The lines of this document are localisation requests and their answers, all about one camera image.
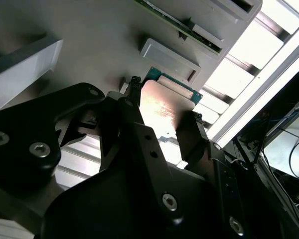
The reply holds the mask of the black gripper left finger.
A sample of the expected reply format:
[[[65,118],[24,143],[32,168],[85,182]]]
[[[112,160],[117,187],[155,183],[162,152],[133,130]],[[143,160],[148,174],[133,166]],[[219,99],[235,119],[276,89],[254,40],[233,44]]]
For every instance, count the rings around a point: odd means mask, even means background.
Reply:
[[[138,179],[156,209],[177,220],[170,168],[139,110],[136,77],[126,95],[107,95],[79,83],[0,111],[0,213],[22,226],[42,226],[54,200],[64,193],[55,179],[61,149],[88,134],[100,138],[102,171],[122,167]]]

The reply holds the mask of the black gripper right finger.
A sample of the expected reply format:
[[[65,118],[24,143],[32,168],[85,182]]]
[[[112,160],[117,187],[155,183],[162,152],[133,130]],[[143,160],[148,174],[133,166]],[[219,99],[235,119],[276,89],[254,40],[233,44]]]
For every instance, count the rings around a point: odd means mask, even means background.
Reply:
[[[230,239],[248,238],[235,173],[228,165],[222,148],[210,141],[202,115],[185,112],[176,129],[181,158],[186,170],[203,177],[210,185],[209,208],[215,213],[220,232]]]

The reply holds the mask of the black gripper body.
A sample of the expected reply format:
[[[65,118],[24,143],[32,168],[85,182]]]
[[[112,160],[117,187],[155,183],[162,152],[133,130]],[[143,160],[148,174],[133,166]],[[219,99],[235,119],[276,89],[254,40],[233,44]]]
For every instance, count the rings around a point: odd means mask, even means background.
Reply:
[[[138,179],[112,168],[68,189],[48,208],[43,239],[221,239],[212,187],[201,177],[171,165],[177,220],[166,206],[156,209]]]

